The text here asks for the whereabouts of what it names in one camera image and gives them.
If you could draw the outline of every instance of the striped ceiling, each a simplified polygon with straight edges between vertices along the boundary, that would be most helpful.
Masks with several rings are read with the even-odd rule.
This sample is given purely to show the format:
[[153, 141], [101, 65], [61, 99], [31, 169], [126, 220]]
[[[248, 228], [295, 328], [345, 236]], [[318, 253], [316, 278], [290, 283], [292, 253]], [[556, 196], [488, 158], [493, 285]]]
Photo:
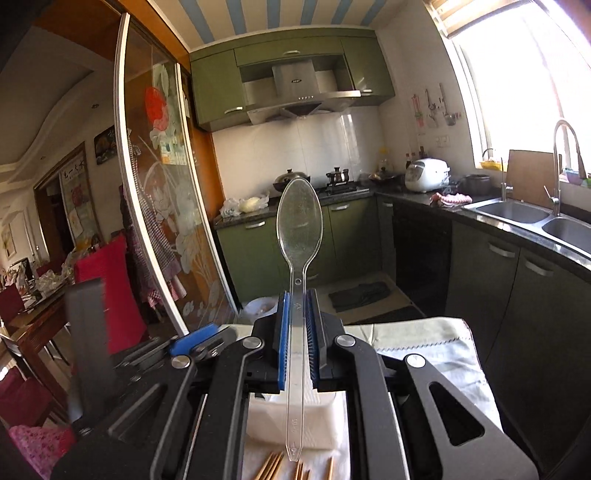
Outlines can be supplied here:
[[386, 24], [402, 0], [151, 0], [189, 51], [236, 35], [301, 25]]

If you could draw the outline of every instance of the stainless steel sink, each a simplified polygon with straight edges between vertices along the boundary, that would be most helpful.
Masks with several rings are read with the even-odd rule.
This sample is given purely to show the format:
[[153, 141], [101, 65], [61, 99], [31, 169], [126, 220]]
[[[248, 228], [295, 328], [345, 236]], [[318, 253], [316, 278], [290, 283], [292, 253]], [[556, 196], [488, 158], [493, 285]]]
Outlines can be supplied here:
[[591, 226], [567, 217], [556, 217], [542, 226], [547, 234], [591, 254]]
[[474, 210], [519, 223], [537, 223], [550, 215], [548, 211], [542, 208], [527, 203], [511, 202], [510, 200], [489, 203], [474, 208]]
[[462, 208], [518, 226], [591, 259], [591, 225], [574, 218], [555, 217], [551, 210], [516, 200], [487, 200]]

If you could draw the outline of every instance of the window blind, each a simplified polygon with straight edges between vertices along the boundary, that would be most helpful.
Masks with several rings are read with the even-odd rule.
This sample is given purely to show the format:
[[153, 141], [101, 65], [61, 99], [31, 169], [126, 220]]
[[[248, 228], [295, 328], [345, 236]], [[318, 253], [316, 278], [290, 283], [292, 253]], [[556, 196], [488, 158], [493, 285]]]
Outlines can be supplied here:
[[527, 3], [527, 0], [424, 0], [439, 30], [452, 37], [497, 10]]

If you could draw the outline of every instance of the plastic bag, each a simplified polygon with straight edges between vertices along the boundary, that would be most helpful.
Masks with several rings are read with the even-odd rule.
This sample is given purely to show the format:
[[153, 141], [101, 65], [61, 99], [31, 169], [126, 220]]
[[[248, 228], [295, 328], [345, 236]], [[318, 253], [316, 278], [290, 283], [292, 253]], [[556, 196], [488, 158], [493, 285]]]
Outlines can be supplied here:
[[236, 199], [228, 199], [223, 203], [222, 209], [220, 210], [220, 214], [224, 217], [236, 217], [240, 215], [240, 209], [238, 200]]
[[248, 213], [256, 210], [262, 210], [269, 206], [269, 192], [259, 197], [250, 197], [249, 199], [240, 199], [239, 208], [241, 212]]

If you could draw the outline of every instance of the green cabinet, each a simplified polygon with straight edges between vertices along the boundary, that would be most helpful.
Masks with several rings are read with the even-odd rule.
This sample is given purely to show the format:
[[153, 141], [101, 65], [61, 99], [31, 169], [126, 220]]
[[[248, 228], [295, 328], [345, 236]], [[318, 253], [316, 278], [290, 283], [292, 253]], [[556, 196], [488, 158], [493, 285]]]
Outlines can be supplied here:
[[236, 64], [239, 67], [271, 60], [284, 60], [313, 55], [342, 55], [343, 47], [338, 37], [304, 37], [268, 41], [236, 48]]
[[289, 283], [280, 270], [285, 259], [277, 244], [275, 218], [266, 218], [217, 231], [223, 256], [238, 299], [245, 305], [258, 297], [273, 296]]
[[377, 38], [341, 37], [341, 44], [355, 88], [364, 105], [379, 105], [394, 96], [394, 87]]
[[329, 206], [339, 278], [381, 269], [378, 212], [375, 198]]
[[453, 224], [445, 315], [466, 321], [483, 362], [501, 328], [518, 257], [518, 247], [461, 223]]
[[248, 121], [233, 50], [195, 60], [191, 73], [199, 125], [211, 131]]
[[547, 473], [591, 406], [591, 285], [521, 249], [485, 372], [499, 405]]
[[396, 247], [394, 246], [394, 204], [378, 196], [379, 237], [382, 247], [382, 270], [396, 282]]

